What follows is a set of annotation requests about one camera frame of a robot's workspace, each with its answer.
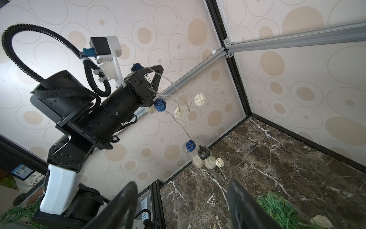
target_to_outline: circle-patterned wallpaper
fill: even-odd
[[[175,82],[220,48],[202,0],[12,0],[0,9],[0,34],[16,23],[49,28],[79,50],[89,47],[91,36],[116,36],[122,50],[118,62],[123,76],[133,63],[161,64],[164,75]],[[89,88],[80,60],[56,40],[23,32],[15,36],[13,44],[18,56],[42,77],[68,70]],[[1,134],[46,160],[49,147],[62,133],[31,105],[30,91],[37,83],[13,65],[2,48],[0,72],[0,96],[4,98],[0,114],[5,117],[0,122]],[[171,113],[177,107],[171,99],[178,101],[184,109],[178,122],[205,144],[214,142],[244,117],[228,72],[225,59],[219,59],[189,81],[182,88],[184,93],[174,93],[166,100]],[[159,91],[170,85],[162,79]],[[206,102],[201,107],[192,103],[188,111],[186,104],[191,98],[187,94],[197,93],[204,93]],[[136,181],[141,191],[156,179],[166,180],[189,161],[182,151],[186,134],[167,113],[152,109],[119,137],[112,150],[92,154],[82,176],[84,184],[108,198],[129,181]]]
[[[252,111],[366,165],[365,45],[236,53]]]

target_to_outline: black corrugated cable conduit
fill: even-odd
[[[58,40],[63,45],[65,45],[68,49],[70,49],[70,51],[72,53],[74,53],[78,58],[81,59],[82,57],[84,57],[84,56],[80,55],[80,51],[73,44],[71,44],[67,39],[65,39],[61,35],[55,33],[54,31],[51,31],[47,28],[37,26],[37,25],[30,25],[30,24],[17,24],[17,25],[12,25],[12,26],[8,27],[3,32],[3,35],[1,38],[1,44],[3,46],[4,52],[19,69],[21,69],[24,73],[26,73],[27,75],[32,77],[34,80],[36,80],[40,84],[42,84],[42,80],[44,80],[44,78],[41,77],[40,75],[38,75],[32,69],[30,69],[27,65],[25,65],[20,60],[20,58],[15,54],[15,51],[13,49],[13,45],[12,45],[13,37],[17,33],[24,32],[24,31],[33,31],[33,32],[43,33],[50,37],[53,37],[54,39]],[[96,64],[94,64],[91,60],[89,60],[87,62],[88,62],[88,65],[87,65],[88,71],[86,71],[86,69],[85,69],[85,73],[86,73],[86,78],[88,80],[89,86],[92,88],[92,90],[97,95],[99,95],[101,97],[109,96],[111,93],[111,86],[109,85],[108,80],[103,81],[103,84],[105,86],[105,92],[103,92],[102,90],[100,90],[98,88],[97,84],[95,83],[95,80],[93,77],[93,72],[91,71],[91,69],[96,70],[96,69],[99,69],[99,67]],[[104,74],[102,72],[100,72],[98,75],[99,75],[99,77],[104,77]]]

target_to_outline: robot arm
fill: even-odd
[[[12,47],[12,38],[22,31],[47,34],[68,47],[82,60],[88,83],[94,92],[85,88],[67,70],[43,79],[27,67],[17,57]],[[97,211],[92,211],[88,217],[77,216],[80,214],[73,212],[77,209],[75,206],[82,208],[93,206],[98,210],[103,203],[96,190],[78,188],[85,169],[85,161],[95,148],[112,149],[111,142],[119,140],[115,133],[125,127],[123,123],[130,122],[134,117],[136,122],[134,112],[139,107],[153,105],[160,82],[158,74],[163,73],[163,68],[161,65],[151,67],[158,73],[155,74],[152,84],[145,79],[145,75],[152,72],[151,69],[139,69],[123,79],[117,60],[121,55],[117,37],[91,37],[91,48],[79,52],[57,33],[35,25],[10,26],[3,33],[2,45],[7,56],[20,69],[40,83],[32,92],[31,103],[56,123],[55,128],[64,133],[64,136],[49,150],[47,158],[49,172],[46,175],[45,196],[40,207],[40,211],[44,214],[42,217],[51,219],[55,217],[54,215],[60,215],[85,224]],[[99,66],[89,57],[94,57]],[[92,72],[104,83],[106,88],[104,92],[95,84]],[[111,79],[115,79],[118,86],[112,94],[108,83]],[[101,103],[99,96],[108,98]],[[85,198],[85,193],[92,193],[92,197]]]

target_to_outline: white rattan ball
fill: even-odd
[[[180,118],[183,116],[183,109],[180,107],[177,107],[177,109],[175,109],[174,111],[174,116],[177,118]]]
[[[202,106],[204,102],[205,102],[205,96],[204,96],[202,93],[199,93],[199,94],[197,94],[197,95],[194,97],[194,103],[195,103],[197,106]]]
[[[219,167],[219,168],[224,167],[224,160],[221,159],[221,158],[217,158],[215,163],[216,163],[216,166]]]

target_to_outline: black cable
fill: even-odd
[[[89,59],[86,59],[83,61],[85,75],[86,75],[86,79],[88,80],[89,86],[100,97],[108,97],[112,91],[111,86],[110,86],[108,80],[104,80],[103,84],[105,86],[105,92],[98,88],[97,84],[95,83],[93,72],[92,72],[92,63],[93,62]]]
[[[147,214],[149,215],[149,219],[151,220],[151,211],[149,209],[142,209],[141,211],[139,211],[136,215],[135,215],[135,219],[137,219],[137,217],[139,217],[139,215],[141,215],[142,213],[147,212]]]
[[[6,55],[9,57],[9,59],[19,68],[21,69],[24,73],[26,73],[27,75],[29,75],[30,77],[32,77],[34,80],[36,80],[37,82],[40,82],[42,80],[44,80],[43,77],[41,77],[40,75],[38,75],[36,72],[34,72],[32,69],[30,69],[27,65],[25,65],[20,59],[19,57],[15,54],[13,45],[12,45],[12,40],[13,37],[20,32],[23,31],[33,31],[33,32],[38,32],[38,33],[43,33],[46,34],[50,37],[53,37],[54,39],[58,40],[59,42],[61,42],[63,45],[65,45],[68,49],[70,49],[70,51],[72,53],[74,53],[78,58],[82,58],[84,56],[80,55],[80,51],[73,45],[71,44],[67,39],[65,39],[64,37],[62,37],[61,35],[55,33],[52,30],[49,30],[47,28],[41,27],[41,26],[37,26],[37,25],[30,25],[30,24],[17,24],[17,25],[12,25],[10,27],[8,27],[2,35],[1,38],[1,44],[3,46],[4,52],[6,53]],[[92,61],[88,61],[88,73],[86,73],[86,78],[88,80],[88,83],[90,85],[90,87],[93,89],[93,91],[101,96],[101,97],[107,97],[110,95],[111,93],[111,86],[109,85],[109,82],[107,80],[105,80],[103,82],[104,86],[105,86],[105,92],[101,91],[97,84],[94,81],[93,78],[93,73],[90,70],[90,68],[92,68],[93,70],[95,69],[99,69],[99,67],[94,64]],[[104,77],[104,74],[101,72],[100,74],[98,74],[99,77]]]
[[[50,170],[47,170],[47,173],[46,173],[46,176],[45,176],[45,179],[44,179],[44,182],[43,182],[43,189],[44,189],[44,192],[45,193],[47,191],[47,185],[48,185],[48,180],[49,180],[49,173],[50,173]]]
[[[135,114],[133,114],[133,116],[135,116],[135,120],[133,122],[129,122],[129,123],[121,126],[121,128],[119,128],[119,130],[117,130],[117,131],[123,130],[124,128],[128,127],[131,124],[135,124],[137,122],[137,116]]]

